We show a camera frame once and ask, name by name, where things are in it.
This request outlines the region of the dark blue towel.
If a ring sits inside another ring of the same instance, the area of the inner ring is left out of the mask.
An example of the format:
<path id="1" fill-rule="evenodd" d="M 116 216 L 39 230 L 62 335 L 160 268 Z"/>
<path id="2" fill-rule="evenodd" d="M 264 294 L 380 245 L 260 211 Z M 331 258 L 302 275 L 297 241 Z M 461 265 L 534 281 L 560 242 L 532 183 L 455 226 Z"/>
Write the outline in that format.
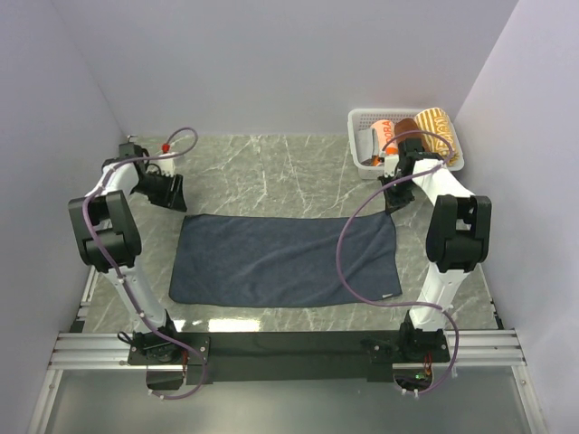
<path id="1" fill-rule="evenodd" d="M 396 232 L 385 212 L 298 219 L 184 219 L 169 296 L 220 307 L 327 307 L 401 295 Z"/>

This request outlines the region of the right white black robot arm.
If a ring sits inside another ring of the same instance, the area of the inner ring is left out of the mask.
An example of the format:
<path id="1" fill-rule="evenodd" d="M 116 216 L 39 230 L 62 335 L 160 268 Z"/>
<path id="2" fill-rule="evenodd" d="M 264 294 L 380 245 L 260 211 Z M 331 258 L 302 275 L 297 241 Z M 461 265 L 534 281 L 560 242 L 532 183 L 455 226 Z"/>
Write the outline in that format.
<path id="1" fill-rule="evenodd" d="M 433 206 L 426 235 L 429 267 L 417 304 L 401 325 L 398 350 L 409 361 L 428 351 L 444 349 L 444 313 L 451 306 L 461 283 L 489 253 L 491 200 L 464 187 L 451 173 L 446 159 L 426 150 L 416 130 L 398 140 L 398 162 L 391 175 L 380 181 L 385 210 L 401 210 L 414 199 L 419 187 Z"/>

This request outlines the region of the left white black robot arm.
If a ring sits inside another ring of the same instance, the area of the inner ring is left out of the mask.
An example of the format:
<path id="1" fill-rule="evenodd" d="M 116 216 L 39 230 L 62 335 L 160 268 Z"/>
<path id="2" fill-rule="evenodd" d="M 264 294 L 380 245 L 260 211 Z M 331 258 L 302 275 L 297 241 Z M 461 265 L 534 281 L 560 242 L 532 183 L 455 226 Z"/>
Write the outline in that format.
<path id="1" fill-rule="evenodd" d="M 172 363 L 188 347 L 169 314 L 154 297 L 139 256 L 142 242 L 128 197 L 140 193 L 155 206 L 186 212 L 183 176 L 174 170 L 149 172 L 148 151 L 135 143 L 119 145 L 119 156 L 105 161 L 97 185 L 69 201 L 68 210 L 81 259 L 117 290 L 130 313 L 132 335 L 119 339 L 144 356 Z"/>

